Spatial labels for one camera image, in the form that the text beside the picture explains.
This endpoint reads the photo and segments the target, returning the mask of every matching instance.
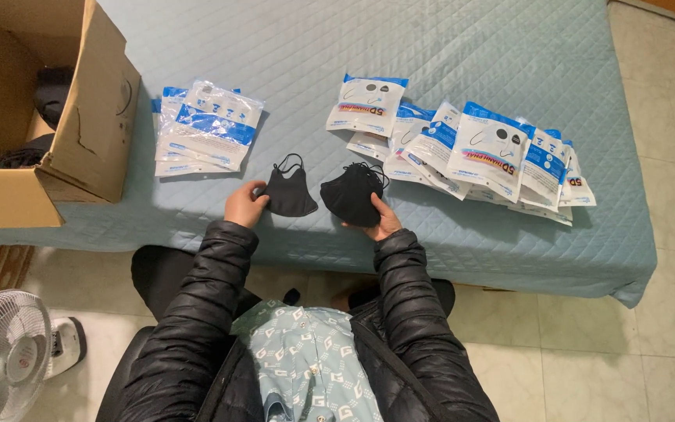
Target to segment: light blue shirt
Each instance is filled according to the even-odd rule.
[[[266,422],[382,422],[349,320],[268,300],[233,322],[254,356]]]

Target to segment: tiled floor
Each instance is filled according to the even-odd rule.
[[[616,52],[646,182],[659,265],[636,310],[583,300],[457,288],[449,322],[502,420],[675,420],[675,22],[612,4]],[[26,420],[89,421],[134,333],[155,321],[129,279],[130,253],[42,249],[25,288],[88,333],[88,358],[51,379]],[[346,275],[254,269],[248,287],[327,305]]]

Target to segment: mattress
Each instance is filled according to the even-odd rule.
[[[523,116],[573,139],[598,206],[574,227],[503,206],[460,202],[393,181],[386,200],[427,249],[429,274],[456,283],[635,306],[655,245],[605,0],[102,0],[143,75],[124,199],[65,204],[60,228],[0,230],[0,244],[126,251],[145,244],[193,251],[242,180],[269,178],[290,152],[310,193],[366,158],[348,133],[325,131],[345,72],[408,77],[423,108],[466,100]],[[233,175],[153,177],[150,98],[197,77],[266,101],[257,138]],[[372,245],[324,204],[309,216],[266,213],[255,263],[372,272]]]

